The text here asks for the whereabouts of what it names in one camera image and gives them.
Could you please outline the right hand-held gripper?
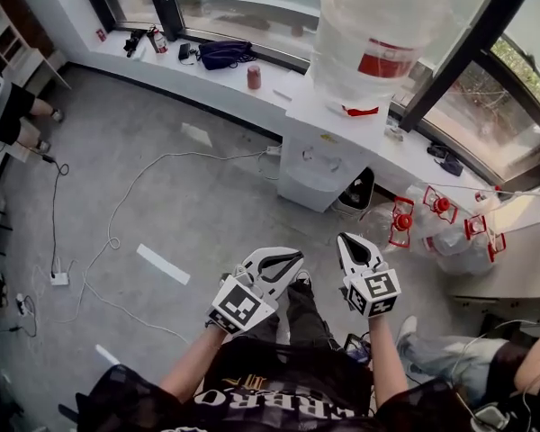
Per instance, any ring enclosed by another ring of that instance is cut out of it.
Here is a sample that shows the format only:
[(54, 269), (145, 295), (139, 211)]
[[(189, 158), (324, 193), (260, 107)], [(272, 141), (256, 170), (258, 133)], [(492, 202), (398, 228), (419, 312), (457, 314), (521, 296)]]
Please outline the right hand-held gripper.
[(379, 248), (356, 234), (337, 235), (337, 254), (344, 272), (343, 296), (351, 311), (367, 319), (390, 312), (401, 286), (396, 271), (383, 263)]

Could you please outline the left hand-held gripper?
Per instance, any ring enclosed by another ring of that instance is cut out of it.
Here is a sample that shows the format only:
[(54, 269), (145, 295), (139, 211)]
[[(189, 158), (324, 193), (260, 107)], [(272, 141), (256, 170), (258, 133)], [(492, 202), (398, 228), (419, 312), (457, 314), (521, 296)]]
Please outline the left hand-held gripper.
[[(207, 312), (206, 324), (229, 335), (251, 330), (275, 314), (276, 301), (303, 264), (303, 253), (290, 247), (262, 247), (220, 279), (220, 289)], [(255, 278), (260, 276), (260, 286)]]

